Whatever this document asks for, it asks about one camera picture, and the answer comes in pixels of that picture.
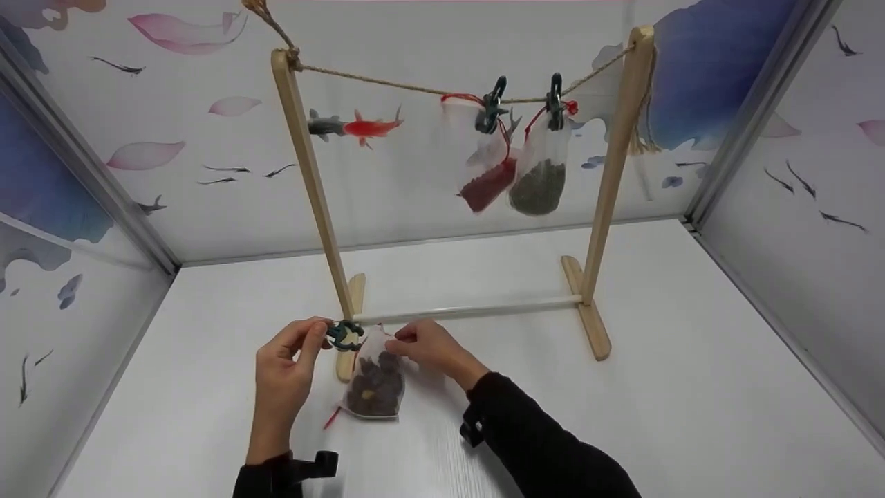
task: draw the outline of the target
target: tassel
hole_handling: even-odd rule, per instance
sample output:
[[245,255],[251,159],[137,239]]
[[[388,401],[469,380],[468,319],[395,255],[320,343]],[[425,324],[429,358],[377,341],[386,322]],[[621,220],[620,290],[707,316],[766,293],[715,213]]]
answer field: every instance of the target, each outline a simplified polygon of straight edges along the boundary
[[[645,95],[643,95],[643,102],[639,105],[639,115],[636,116],[636,123],[633,126],[633,136],[630,139],[629,146],[629,154],[631,156],[638,156],[644,153],[654,154],[657,152],[661,152],[661,148],[658,147],[654,140],[651,139],[651,126],[649,124],[649,115],[651,108],[651,82],[654,80],[655,74],[655,65],[658,61],[658,50],[655,49],[651,53],[651,67],[649,68],[649,81],[648,86],[645,89]],[[642,139],[642,135],[639,131],[639,120],[643,116],[643,111],[645,112],[645,128],[648,130],[648,140]]]

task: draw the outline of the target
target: red goldfish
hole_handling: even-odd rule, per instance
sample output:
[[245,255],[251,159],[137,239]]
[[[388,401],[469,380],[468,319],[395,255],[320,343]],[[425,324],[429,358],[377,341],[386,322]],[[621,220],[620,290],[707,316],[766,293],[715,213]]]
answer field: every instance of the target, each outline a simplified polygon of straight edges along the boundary
[[344,133],[358,137],[360,147],[368,147],[371,149],[372,146],[369,145],[367,141],[368,138],[387,136],[391,129],[399,128],[399,125],[403,124],[403,120],[399,119],[399,111],[401,108],[401,105],[396,108],[396,116],[393,121],[365,121],[363,120],[363,115],[359,113],[359,110],[355,109],[353,113],[356,115],[357,120],[344,123]]

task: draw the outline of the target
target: drawstring bag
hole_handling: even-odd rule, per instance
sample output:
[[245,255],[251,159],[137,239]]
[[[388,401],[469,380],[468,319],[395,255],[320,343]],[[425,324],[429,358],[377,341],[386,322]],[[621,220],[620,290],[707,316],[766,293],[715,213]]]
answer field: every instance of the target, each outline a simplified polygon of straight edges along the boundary
[[405,382],[399,357],[384,349],[391,338],[380,324],[366,330],[341,408],[361,418],[398,418]]
[[442,96],[443,141],[447,162],[460,167],[458,196],[475,214],[482,212],[504,192],[516,176],[516,162],[508,161],[510,140],[497,119],[491,133],[475,127],[485,112],[482,99],[469,94]]
[[[577,112],[574,101],[563,103],[563,116]],[[526,144],[516,161],[516,183],[509,192],[510,205],[522,214],[544,216],[559,207],[566,187],[568,140],[572,137],[567,120],[561,121],[555,129],[554,114],[544,107],[526,127]]]

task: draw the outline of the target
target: left hand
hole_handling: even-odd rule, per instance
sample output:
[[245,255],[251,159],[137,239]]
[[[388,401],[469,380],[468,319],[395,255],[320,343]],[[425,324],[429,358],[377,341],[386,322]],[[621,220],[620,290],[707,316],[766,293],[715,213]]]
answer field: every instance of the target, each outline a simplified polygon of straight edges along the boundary
[[289,451],[292,424],[311,392],[319,350],[331,347],[326,342],[331,322],[317,316],[292,322],[255,354],[255,414],[247,465]]

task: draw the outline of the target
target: white wood grain surface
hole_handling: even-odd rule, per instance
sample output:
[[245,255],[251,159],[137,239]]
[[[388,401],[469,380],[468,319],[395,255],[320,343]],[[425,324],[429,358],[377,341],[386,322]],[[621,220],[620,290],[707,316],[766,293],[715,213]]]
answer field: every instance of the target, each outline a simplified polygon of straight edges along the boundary
[[[559,295],[559,256],[588,230],[376,249],[366,312],[490,296]],[[186,268],[58,496],[229,496],[245,456],[255,350],[288,320],[335,315],[322,255]],[[644,496],[885,495],[885,462],[677,221],[612,227],[596,300],[612,356],[595,362],[576,312],[444,324],[578,437],[614,456]],[[463,394],[415,371],[400,420],[339,416],[325,354],[296,421],[296,457],[341,454],[308,495],[519,495],[487,449],[458,436]]]

